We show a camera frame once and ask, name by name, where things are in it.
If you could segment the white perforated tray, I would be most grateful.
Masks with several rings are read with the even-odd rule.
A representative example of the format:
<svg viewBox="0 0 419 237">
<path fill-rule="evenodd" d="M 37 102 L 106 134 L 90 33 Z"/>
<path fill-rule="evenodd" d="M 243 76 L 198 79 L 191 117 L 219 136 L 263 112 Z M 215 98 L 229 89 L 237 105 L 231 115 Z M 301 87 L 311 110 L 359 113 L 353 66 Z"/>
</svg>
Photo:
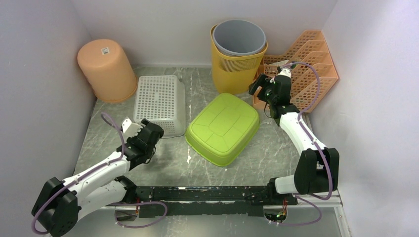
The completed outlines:
<svg viewBox="0 0 419 237">
<path fill-rule="evenodd" d="M 164 138 L 182 136 L 186 130 L 185 86 L 175 75 L 140 76 L 133 120 L 159 125 Z"/>
</svg>

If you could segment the green plastic basin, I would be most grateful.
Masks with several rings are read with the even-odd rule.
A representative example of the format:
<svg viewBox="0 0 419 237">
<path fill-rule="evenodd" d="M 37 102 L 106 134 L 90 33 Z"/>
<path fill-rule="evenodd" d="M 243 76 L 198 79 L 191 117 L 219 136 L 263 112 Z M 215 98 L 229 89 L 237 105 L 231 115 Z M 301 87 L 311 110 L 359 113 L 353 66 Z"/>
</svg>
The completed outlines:
<svg viewBox="0 0 419 237">
<path fill-rule="evenodd" d="M 231 164 L 260 127 L 259 114 L 251 105 L 230 93 L 221 93 L 189 124 L 187 144 L 217 166 Z"/>
</svg>

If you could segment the large orange plastic bucket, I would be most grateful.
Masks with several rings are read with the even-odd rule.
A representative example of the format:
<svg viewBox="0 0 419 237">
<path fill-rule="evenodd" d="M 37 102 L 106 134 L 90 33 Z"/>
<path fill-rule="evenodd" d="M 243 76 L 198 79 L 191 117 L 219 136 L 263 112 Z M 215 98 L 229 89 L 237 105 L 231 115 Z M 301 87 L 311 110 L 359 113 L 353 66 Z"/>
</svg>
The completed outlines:
<svg viewBox="0 0 419 237">
<path fill-rule="evenodd" d="M 77 62 L 95 96 L 104 102 L 122 102 L 137 90 L 133 68 L 114 40 L 96 39 L 85 44 L 78 51 Z"/>
</svg>

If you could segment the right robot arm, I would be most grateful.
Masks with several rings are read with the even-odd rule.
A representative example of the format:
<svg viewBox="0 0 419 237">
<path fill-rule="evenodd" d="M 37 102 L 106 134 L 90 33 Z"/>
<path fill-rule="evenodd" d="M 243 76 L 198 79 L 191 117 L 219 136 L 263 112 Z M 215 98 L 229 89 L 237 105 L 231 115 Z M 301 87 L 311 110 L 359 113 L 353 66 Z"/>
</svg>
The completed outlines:
<svg viewBox="0 0 419 237">
<path fill-rule="evenodd" d="M 339 153 L 316 138 L 291 103 L 291 78 L 260 74 L 249 86 L 249 94 L 269 107 L 269 118 L 286 132 L 300 155 L 294 174 L 271 180 L 275 186 L 266 192 L 268 201 L 279 204 L 286 194 L 334 192 L 338 185 Z"/>
</svg>

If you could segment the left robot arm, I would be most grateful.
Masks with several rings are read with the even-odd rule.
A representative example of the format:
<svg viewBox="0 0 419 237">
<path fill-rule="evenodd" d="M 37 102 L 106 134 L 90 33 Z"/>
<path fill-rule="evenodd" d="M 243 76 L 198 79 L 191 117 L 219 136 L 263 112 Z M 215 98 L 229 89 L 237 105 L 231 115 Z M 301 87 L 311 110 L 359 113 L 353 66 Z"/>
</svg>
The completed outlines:
<svg viewBox="0 0 419 237">
<path fill-rule="evenodd" d="M 104 206 L 140 203 L 137 186 L 125 174 L 150 162 L 164 130 L 146 119 L 134 123 L 126 118 L 118 132 L 128 138 L 107 158 L 72 177 L 53 177 L 45 182 L 31 211 L 35 233 L 42 233 L 35 228 L 40 223 L 45 234 L 61 237 L 79 220 Z"/>
</svg>

